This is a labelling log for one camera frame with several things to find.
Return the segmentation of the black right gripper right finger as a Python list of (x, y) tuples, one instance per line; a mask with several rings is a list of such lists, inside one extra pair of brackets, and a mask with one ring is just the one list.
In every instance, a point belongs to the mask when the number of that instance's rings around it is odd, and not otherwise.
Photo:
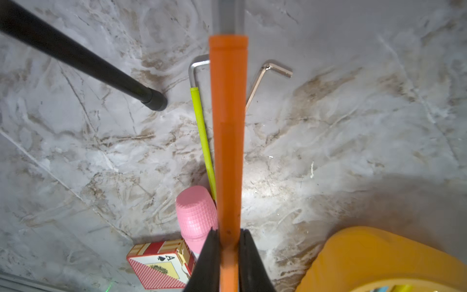
[(238, 251), (240, 292), (276, 292), (247, 229), (240, 232)]

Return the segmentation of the orange hex key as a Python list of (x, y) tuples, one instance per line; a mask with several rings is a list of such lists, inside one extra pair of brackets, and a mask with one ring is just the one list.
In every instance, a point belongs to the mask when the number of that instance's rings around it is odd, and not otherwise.
[(223, 292), (237, 292), (240, 288), (238, 246), (248, 63), (244, 15), (244, 1), (212, 3), (209, 55)]

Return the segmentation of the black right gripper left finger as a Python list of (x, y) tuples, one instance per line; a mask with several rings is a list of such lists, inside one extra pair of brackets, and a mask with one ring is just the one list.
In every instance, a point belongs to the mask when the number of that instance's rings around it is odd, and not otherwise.
[(210, 230), (203, 249), (183, 292), (220, 291), (220, 239), (217, 230)]

